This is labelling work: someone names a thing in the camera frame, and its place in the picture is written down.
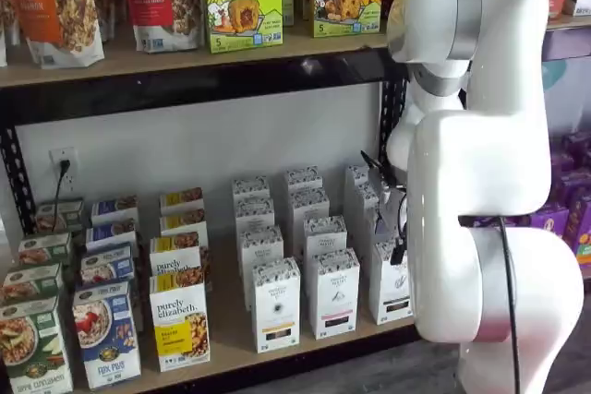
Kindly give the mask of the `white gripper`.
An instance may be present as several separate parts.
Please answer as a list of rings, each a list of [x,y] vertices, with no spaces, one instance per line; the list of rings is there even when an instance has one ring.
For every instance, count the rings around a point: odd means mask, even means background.
[[[391,234],[395,239],[390,263],[401,265],[406,252],[405,225],[407,222],[406,190],[401,185],[389,185],[380,180],[375,234]]]

